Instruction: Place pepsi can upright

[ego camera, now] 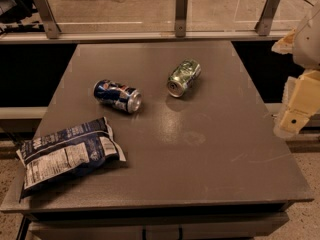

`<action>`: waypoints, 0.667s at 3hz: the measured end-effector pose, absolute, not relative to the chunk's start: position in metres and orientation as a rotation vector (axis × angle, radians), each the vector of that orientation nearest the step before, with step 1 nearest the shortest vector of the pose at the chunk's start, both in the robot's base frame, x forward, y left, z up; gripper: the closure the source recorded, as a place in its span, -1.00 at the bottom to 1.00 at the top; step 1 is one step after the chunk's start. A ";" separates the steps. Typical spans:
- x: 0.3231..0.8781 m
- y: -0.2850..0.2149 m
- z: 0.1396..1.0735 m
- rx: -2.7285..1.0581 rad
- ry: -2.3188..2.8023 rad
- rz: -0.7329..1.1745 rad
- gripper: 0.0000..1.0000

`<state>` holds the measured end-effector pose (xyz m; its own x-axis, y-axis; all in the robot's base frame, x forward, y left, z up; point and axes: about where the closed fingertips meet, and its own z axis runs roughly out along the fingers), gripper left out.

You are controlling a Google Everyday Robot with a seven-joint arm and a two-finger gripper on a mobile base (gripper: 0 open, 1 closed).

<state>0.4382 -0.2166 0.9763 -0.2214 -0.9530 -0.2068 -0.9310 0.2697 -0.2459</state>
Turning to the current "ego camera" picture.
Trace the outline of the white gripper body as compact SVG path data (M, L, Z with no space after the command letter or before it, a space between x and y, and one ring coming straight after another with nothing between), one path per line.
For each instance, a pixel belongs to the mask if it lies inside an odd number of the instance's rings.
M320 3L316 3L298 24L293 60L305 69L320 69Z

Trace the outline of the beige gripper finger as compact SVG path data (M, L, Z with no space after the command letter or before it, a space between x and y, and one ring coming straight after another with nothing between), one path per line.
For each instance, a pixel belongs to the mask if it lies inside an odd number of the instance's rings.
M319 110L320 71L305 70L298 78L289 76L275 119L274 134L280 138L297 135Z
M293 51L295 33L295 29L289 31L284 37L273 44L271 51L282 55L291 54Z

